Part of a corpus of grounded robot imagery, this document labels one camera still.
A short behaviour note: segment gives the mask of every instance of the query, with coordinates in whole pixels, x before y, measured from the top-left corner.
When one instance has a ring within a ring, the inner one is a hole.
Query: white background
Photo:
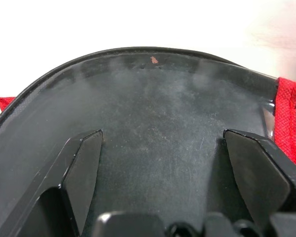
[[[204,51],[296,80],[296,0],[1,0],[0,96],[79,56],[126,46]]]

